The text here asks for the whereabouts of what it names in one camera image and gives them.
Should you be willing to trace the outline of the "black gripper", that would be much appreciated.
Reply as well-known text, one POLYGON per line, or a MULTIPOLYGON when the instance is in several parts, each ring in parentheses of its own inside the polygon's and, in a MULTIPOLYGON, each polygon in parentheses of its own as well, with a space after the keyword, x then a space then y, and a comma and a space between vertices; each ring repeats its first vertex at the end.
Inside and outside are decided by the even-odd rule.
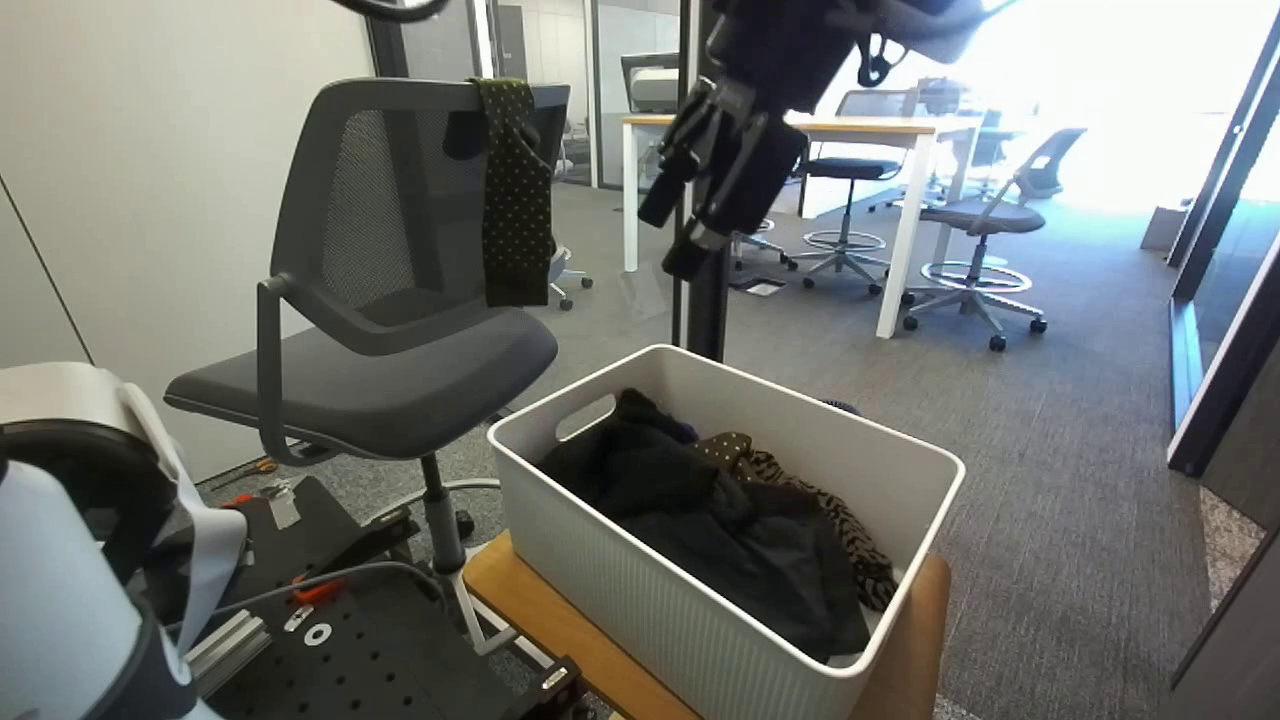
POLYGON ((679 191, 693 191, 664 272, 695 280, 732 237, 756 231, 803 150, 808 135, 748 83, 698 75, 664 131, 658 175, 638 200, 638 221, 658 228, 679 191))

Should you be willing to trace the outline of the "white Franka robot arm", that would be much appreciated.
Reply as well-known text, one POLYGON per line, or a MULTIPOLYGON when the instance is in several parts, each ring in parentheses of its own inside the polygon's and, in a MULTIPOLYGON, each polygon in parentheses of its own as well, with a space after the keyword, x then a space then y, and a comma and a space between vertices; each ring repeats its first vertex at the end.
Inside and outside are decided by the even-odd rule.
MULTIPOLYGON (((638 217, 688 209, 693 272, 765 221, 803 150, 787 125, 884 38, 950 58, 984 0, 711 0, 709 72, 679 101, 638 217)), ((170 394, 246 423, 275 458, 431 456, 554 354, 529 313, 546 257, 545 101, 524 83, 343 79, 302 118, 254 346, 170 394)), ((72 359, 2 377, 2 711, 11 720, 212 720, 189 649, 246 552, 246 518, 200 500, 155 405, 72 359)))

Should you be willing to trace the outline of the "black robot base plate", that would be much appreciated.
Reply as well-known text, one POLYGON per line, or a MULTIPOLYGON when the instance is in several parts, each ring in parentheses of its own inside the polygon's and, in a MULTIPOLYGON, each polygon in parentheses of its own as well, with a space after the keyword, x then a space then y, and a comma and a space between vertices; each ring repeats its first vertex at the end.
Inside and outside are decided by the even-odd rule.
POLYGON ((570 660, 463 626, 457 593, 397 552, 411 516, 356 524, 315 480, 225 511, 246 543, 191 649, 221 720, 600 720, 570 660))

